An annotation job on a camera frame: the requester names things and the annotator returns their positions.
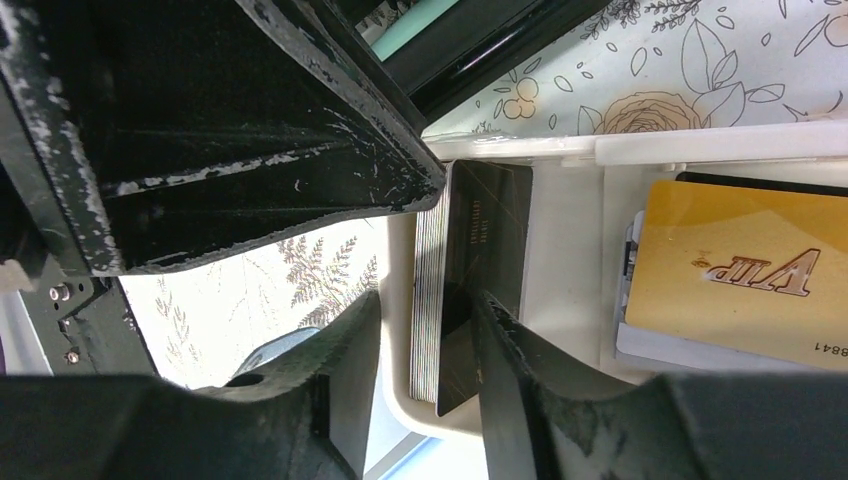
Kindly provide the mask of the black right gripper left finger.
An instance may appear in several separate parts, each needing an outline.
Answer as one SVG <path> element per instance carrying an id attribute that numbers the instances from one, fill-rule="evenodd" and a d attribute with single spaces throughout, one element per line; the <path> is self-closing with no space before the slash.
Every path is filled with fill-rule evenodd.
<path id="1" fill-rule="evenodd" d="M 363 293 L 317 334 L 221 387 L 142 375 L 1 381 L 5 479 L 359 479 L 380 353 Z"/>

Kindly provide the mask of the blue leather card holder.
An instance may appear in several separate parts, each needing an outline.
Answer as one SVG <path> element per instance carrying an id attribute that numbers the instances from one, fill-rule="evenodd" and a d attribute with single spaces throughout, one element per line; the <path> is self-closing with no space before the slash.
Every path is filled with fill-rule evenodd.
<path id="1" fill-rule="evenodd" d="M 489 474 L 481 440 L 444 440 L 408 434 L 364 479 L 481 480 Z"/>

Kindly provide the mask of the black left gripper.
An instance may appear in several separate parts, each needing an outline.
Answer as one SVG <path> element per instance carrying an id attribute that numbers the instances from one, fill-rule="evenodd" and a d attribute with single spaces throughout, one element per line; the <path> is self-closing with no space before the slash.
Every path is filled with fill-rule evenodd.
<path id="1" fill-rule="evenodd" d="M 6 174 L 1 176 L 1 372 L 158 373 L 119 280 L 64 275 Z"/>

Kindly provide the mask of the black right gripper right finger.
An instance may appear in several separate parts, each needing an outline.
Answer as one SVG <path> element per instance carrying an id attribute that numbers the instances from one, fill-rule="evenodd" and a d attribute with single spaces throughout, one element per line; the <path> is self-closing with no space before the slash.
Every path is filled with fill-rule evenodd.
<path id="1" fill-rule="evenodd" d="M 633 386 L 473 307 L 493 479 L 843 479 L 847 378 L 806 372 L 659 375 Z"/>

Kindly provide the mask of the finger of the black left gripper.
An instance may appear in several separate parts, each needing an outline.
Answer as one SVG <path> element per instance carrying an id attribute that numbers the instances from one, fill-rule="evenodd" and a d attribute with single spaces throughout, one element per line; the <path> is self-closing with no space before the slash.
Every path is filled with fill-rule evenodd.
<path id="1" fill-rule="evenodd" d="M 5 1 L 1 259 L 187 270 L 431 208 L 423 120 L 346 1 Z"/>

